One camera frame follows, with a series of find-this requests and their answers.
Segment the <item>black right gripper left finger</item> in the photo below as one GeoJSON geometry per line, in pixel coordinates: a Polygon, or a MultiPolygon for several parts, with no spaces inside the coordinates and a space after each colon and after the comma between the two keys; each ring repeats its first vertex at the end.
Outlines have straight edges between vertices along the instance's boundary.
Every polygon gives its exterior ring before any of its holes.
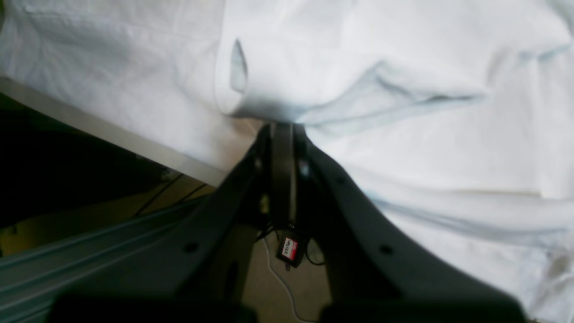
{"type": "Polygon", "coordinates": [[[193,213],[145,251],[61,294],[49,323],[256,323],[241,304],[273,126],[193,213]]]}

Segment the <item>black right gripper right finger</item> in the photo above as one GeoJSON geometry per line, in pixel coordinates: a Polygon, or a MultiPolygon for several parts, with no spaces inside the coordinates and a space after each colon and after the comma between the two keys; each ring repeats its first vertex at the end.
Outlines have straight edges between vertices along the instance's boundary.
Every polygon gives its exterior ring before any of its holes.
{"type": "Polygon", "coordinates": [[[393,225],[293,127],[296,223],[320,247],[332,303],[321,323],[524,323],[518,301],[442,261],[393,225]]]}

